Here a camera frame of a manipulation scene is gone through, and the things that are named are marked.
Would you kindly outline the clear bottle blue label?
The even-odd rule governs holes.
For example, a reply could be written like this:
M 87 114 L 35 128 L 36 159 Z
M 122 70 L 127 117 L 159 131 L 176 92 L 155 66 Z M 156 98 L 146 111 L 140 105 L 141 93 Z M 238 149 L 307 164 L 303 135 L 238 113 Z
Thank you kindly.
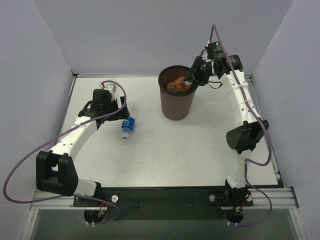
M 138 106 L 135 103 L 128 103 L 129 117 L 122 121 L 122 138 L 128 140 L 135 130 L 135 124 L 138 116 Z

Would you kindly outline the orange tea bottle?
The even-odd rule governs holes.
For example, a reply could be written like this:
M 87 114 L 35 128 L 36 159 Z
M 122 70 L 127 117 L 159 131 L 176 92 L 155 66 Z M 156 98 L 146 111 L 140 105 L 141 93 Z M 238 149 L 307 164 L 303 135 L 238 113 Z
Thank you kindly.
M 186 77 L 182 76 L 166 86 L 166 90 L 170 93 L 178 94 L 186 92 L 190 89 L 193 84 L 192 80 L 188 80 Z

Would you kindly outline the clear unlabelled plastic bottle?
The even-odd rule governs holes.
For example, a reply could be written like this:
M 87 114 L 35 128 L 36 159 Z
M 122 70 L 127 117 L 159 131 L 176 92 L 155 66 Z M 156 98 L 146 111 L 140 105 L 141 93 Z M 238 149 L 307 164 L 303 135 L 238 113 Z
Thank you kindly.
M 118 80 L 116 78 L 109 78 L 108 79 L 108 87 L 118 87 L 119 86 L 119 83 L 118 83 Z

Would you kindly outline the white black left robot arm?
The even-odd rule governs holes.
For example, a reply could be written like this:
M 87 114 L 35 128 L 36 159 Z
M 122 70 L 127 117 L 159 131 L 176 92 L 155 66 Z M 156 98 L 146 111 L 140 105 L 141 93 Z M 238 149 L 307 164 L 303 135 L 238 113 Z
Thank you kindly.
M 124 96 L 116 98 L 112 84 L 95 89 L 92 100 L 78 113 L 72 128 L 49 151 L 36 156 L 36 188 L 62 196 L 84 196 L 92 206 L 101 203 L 103 194 L 95 181 L 80 178 L 75 168 L 75 158 L 89 137 L 106 121 L 124 120 L 129 117 Z

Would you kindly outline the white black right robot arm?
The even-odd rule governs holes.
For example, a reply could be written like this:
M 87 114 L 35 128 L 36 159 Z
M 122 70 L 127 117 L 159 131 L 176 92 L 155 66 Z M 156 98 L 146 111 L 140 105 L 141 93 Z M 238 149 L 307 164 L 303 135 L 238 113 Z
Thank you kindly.
M 235 157 L 225 181 L 225 197 L 229 201 L 242 200 L 249 194 L 246 160 L 264 137 L 269 123 L 261 119 L 254 106 L 239 56 L 226 55 L 218 41 L 206 44 L 184 82 L 204 86 L 211 76 L 216 76 L 226 90 L 235 116 L 235 128 L 226 133 L 227 144 Z

